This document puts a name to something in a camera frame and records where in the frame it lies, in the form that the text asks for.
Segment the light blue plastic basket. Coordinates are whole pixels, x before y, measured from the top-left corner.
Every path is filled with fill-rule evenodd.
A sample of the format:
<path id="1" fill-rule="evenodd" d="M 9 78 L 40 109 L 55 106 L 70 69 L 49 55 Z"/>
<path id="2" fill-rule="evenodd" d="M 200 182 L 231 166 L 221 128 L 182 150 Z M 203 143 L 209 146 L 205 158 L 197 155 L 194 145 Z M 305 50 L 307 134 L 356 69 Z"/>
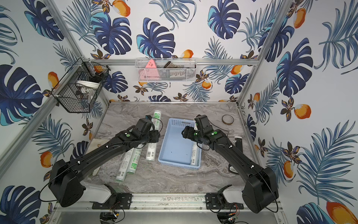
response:
<path id="1" fill-rule="evenodd" d="M 197 166 L 192 166 L 191 155 L 195 142 L 182 137 L 181 132 L 186 126 L 195 128 L 195 122 L 187 119 L 169 119 L 158 161 L 163 165 L 198 170 L 201 164 L 201 149 L 198 148 Z"/>

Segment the aluminium front rail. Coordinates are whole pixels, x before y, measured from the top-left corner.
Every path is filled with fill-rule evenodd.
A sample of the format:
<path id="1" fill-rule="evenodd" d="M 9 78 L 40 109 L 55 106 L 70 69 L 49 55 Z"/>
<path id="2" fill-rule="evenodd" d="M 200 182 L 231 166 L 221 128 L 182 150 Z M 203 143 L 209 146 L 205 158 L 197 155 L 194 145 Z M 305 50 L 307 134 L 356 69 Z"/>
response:
<path id="1" fill-rule="evenodd" d="M 125 212 L 211 212 L 219 209 L 209 209 L 208 199 L 205 193 L 133 193 L 129 203 L 125 206 Z M 70 207 L 63 208 L 59 204 L 55 206 L 56 212 L 110 212 L 120 211 L 118 208 L 100 205 L 93 209 L 92 202 L 77 202 Z"/>

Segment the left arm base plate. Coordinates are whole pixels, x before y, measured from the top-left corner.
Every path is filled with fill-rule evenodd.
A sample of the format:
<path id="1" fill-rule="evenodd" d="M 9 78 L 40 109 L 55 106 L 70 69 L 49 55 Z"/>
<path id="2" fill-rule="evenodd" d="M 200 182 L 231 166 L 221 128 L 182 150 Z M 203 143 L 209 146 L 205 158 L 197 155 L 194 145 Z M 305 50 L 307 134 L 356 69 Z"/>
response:
<path id="1" fill-rule="evenodd" d="M 130 193 L 114 193 L 104 203 L 94 202 L 93 210 L 129 210 L 133 195 Z"/>

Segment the beige work glove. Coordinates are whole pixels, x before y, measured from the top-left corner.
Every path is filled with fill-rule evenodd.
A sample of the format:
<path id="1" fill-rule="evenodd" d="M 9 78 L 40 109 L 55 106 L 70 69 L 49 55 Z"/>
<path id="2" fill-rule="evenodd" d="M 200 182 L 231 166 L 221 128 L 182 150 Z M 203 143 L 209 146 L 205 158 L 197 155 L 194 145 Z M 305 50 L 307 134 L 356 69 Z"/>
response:
<path id="1" fill-rule="evenodd" d="M 90 145 L 88 146 L 85 154 L 88 154 L 88 153 L 94 151 L 95 149 L 103 146 L 107 142 L 109 142 L 109 139 L 93 139 L 91 141 Z M 100 167 L 94 169 L 90 176 L 96 176 L 98 174 L 99 170 L 100 170 Z"/>

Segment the white bowl in basket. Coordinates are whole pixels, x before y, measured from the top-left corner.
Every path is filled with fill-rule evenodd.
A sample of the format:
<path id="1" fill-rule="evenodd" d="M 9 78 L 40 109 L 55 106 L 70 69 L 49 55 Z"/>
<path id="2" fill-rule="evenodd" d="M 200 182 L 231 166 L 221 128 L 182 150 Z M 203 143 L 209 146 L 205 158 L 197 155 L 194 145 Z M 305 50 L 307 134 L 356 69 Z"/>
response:
<path id="1" fill-rule="evenodd" d="M 98 89 L 100 84 L 99 83 L 95 83 L 95 82 L 90 82 L 90 81 L 83 81 L 83 80 L 78 80 L 76 82 L 77 85 L 86 87 L 86 88 L 92 88 L 92 89 Z"/>

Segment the pink triangular item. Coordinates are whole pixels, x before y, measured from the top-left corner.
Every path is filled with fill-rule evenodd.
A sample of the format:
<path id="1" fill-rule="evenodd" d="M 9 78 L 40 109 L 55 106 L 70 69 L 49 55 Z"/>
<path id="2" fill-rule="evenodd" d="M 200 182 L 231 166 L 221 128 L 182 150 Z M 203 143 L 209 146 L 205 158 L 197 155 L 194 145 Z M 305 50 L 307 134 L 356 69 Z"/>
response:
<path id="1" fill-rule="evenodd" d="M 145 66 L 145 69 L 156 69 L 156 68 L 157 68 L 157 65 L 156 65 L 154 59 L 150 59 Z"/>

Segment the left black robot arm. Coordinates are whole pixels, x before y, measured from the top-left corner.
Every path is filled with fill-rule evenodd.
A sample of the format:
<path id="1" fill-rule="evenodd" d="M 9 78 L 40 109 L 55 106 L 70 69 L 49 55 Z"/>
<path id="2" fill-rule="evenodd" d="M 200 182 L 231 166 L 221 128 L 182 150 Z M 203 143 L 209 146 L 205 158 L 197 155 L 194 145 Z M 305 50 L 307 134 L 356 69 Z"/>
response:
<path id="1" fill-rule="evenodd" d="M 107 161 L 139 145 L 157 143 L 160 133 L 155 130 L 152 119 L 150 115 L 139 119 L 135 126 L 119 132 L 108 143 L 86 155 L 68 162 L 57 161 L 50 174 L 48 187 L 59 204 L 69 207 L 79 201 L 86 189 L 81 181 Z"/>

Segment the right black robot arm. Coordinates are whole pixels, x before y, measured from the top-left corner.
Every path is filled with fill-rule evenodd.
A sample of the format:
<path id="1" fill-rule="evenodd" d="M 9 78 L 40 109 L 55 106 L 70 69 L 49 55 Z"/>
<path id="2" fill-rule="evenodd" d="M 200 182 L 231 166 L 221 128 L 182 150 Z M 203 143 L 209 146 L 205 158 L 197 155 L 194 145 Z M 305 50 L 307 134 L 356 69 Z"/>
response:
<path id="1" fill-rule="evenodd" d="M 228 161 L 245 182 L 242 198 L 252 212 L 257 214 L 277 201 L 277 177 L 271 168 L 263 168 L 250 160 L 224 132 L 213 129 L 206 115 L 198 115 L 194 121 L 197 129 L 186 126 L 181 133 L 183 138 L 209 146 Z"/>

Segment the plastic wrap roll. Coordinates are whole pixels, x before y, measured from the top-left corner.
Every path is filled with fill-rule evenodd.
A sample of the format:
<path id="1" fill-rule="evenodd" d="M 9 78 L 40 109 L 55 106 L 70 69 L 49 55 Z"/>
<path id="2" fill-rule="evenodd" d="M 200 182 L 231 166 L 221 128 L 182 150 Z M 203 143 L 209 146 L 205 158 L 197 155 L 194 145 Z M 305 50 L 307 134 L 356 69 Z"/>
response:
<path id="1" fill-rule="evenodd" d="M 125 180 L 127 170 L 132 162 L 132 157 L 134 153 L 134 148 L 126 152 L 123 156 L 119 171 L 117 173 L 117 176 L 115 178 L 115 182 L 123 182 Z"/>
<path id="2" fill-rule="evenodd" d="M 197 166 L 198 155 L 199 155 L 198 146 L 197 146 L 197 143 L 194 143 L 193 147 L 192 147 L 192 155 L 191 155 L 191 165 L 192 166 Z"/>
<path id="3" fill-rule="evenodd" d="M 141 148 L 135 148 L 132 154 L 132 159 L 131 162 L 129 164 L 129 167 L 127 169 L 127 173 L 129 174 L 134 174 L 137 170 L 138 167 L 138 163 L 140 161 L 140 157 L 142 154 L 142 149 Z"/>
<path id="4" fill-rule="evenodd" d="M 160 132 L 159 128 L 163 126 L 160 119 L 161 119 L 161 111 L 155 110 L 152 118 L 152 123 L 154 124 L 154 129 L 158 130 L 159 132 Z M 156 147 L 157 147 L 157 143 L 148 143 L 147 154 L 146 154 L 147 161 L 155 161 Z"/>

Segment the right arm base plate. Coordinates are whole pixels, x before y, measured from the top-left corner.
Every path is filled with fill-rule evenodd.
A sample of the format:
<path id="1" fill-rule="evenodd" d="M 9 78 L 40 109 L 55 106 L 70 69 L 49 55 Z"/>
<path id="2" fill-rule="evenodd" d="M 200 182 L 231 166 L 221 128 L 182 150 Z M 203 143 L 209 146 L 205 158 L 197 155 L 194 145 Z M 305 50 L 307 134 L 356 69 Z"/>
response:
<path id="1" fill-rule="evenodd" d="M 223 194 L 219 193 L 207 193 L 205 195 L 205 203 L 207 210 L 230 210 L 236 207 L 240 210 L 244 209 L 244 205 L 242 203 L 229 203 L 224 198 Z"/>

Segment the brown brush in basket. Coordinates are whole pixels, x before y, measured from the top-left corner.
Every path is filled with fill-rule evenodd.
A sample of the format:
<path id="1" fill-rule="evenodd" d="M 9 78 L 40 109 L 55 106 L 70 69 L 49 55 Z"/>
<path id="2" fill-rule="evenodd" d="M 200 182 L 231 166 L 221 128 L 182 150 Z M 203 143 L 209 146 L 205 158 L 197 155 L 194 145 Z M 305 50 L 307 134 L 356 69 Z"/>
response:
<path id="1" fill-rule="evenodd" d="M 165 65 L 164 65 L 165 69 L 181 69 L 184 68 L 182 65 L 176 65 L 174 63 L 172 63 L 171 61 L 168 61 Z"/>

